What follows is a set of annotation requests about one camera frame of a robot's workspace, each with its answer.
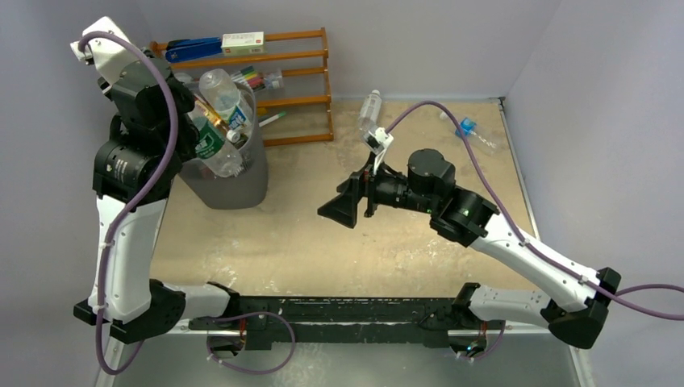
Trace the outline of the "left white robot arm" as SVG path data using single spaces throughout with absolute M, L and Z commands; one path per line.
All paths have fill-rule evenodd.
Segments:
M 111 337 L 126 344 L 163 335 L 182 319 L 209 318 L 229 330 L 240 321 L 234 292 L 215 282 L 171 285 L 151 278 L 150 268 L 173 179 L 196 157 L 198 130 L 189 119 L 194 96 L 163 60 L 153 65 L 166 81 L 177 108 L 177 142 L 168 166 L 140 202 L 135 195 L 153 175 L 169 138 L 169 112 L 152 72 L 140 62 L 126 65 L 113 81 L 100 81 L 116 105 L 110 138 L 94 161 L 99 242 L 108 255 L 91 295 L 74 307 L 90 325 L 110 324 Z

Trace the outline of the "clear bottle green label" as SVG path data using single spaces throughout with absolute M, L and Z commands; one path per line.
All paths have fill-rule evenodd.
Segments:
M 195 146 L 197 158 L 218 177 L 239 175 L 243 171 L 240 152 L 209 122 L 196 101 L 189 117 L 199 133 Z

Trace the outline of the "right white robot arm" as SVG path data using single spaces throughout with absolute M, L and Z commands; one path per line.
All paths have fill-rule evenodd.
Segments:
M 512 321 L 546 328 L 561 342 L 590 349 L 607 320 L 621 276 L 612 268 L 588 268 L 515 229 L 489 200 L 456 183 L 456 168 L 435 149 L 413 152 L 402 174 L 370 155 L 365 165 L 340 183 L 337 195 L 318 215 L 345 227 L 357 224 L 358 203 L 365 217 L 379 206 L 428 214 L 442 238 L 503 263 L 537 286 L 536 291 L 462 286 L 453 303 L 455 322 L 464 328 Z

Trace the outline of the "amber tea bottle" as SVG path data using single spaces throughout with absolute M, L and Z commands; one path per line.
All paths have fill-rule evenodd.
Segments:
M 231 129 L 229 125 L 219 116 L 214 108 L 199 94 L 194 94 L 196 104 L 202 109 L 203 114 L 207 117 L 209 122 L 217 129 L 219 133 L 231 143 L 235 144 L 240 140 L 240 132 Z

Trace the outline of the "clear bottle white cap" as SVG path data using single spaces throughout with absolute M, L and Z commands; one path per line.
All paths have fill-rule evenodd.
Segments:
M 365 98 L 357 120 L 360 131 L 374 131 L 377 128 L 377 119 L 382 108 L 382 98 L 377 89 L 373 89 Z

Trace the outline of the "crushed bottle blue white label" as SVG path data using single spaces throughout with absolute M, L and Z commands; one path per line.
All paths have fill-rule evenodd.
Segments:
M 198 83 L 202 96 L 233 130 L 251 133 L 253 111 L 244 95 L 224 69 L 205 72 Z

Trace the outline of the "clear bottle blue label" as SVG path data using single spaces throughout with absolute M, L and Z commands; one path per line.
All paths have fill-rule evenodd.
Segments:
M 464 134 L 471 147 L 477 147 L 488 155 L 494 155 L 500 150 L 501 141 L 490 128 L 476 123 L 467 116 L 461 117 L 454 115 L 454 117 L 459 122 L 462 131 L 459 131 L 456 128 L 456 125 L 449 118 L 447 113 L 441 112 L 439 115 L 439 119 L 447 124 L 449 130 L 452 131 L 456 137 L 461 138 L 461 134 Z

